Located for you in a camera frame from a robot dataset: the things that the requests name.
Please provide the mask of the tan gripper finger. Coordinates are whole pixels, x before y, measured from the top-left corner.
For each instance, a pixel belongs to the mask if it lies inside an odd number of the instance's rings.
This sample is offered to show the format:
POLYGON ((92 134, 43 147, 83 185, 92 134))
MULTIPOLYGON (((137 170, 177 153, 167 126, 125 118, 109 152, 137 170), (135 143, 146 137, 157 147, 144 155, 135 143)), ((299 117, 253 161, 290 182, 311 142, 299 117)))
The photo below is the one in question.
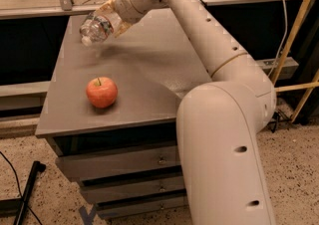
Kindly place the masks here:
POLYGON ((132 24, 124 21, 116 12, 112 12, 109 15, 110 23, 113 27, 113 35, 118 38, 120 35, 128 31, 132 24))
POLYGON ((108 0, 95 10, 97 14, 109 14, 115 11, 115 0, 108 0))

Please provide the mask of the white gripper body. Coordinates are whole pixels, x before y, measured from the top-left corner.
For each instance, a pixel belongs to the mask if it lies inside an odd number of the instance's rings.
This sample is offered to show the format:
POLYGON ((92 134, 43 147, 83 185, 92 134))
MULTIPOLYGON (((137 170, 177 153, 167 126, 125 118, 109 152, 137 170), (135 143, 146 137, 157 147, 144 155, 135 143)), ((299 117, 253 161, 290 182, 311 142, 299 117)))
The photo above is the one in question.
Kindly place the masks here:
POLYGON ((147 0, 115 0, 115 11, 130 24, 138 23, 148 12, 147 0))

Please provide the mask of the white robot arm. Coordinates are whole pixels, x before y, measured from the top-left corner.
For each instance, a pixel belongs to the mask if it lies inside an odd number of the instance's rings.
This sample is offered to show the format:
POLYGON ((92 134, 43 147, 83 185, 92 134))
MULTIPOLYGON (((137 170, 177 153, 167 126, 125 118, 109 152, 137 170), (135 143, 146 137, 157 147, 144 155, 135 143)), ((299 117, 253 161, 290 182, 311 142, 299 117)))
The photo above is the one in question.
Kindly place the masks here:
POLYGON ((136 23, 168 6, 207 70, 176 116, 179 158, 193 225, 276 225, 257 134, 276 107, 274 86, 198 0, 110 0, 136 23))

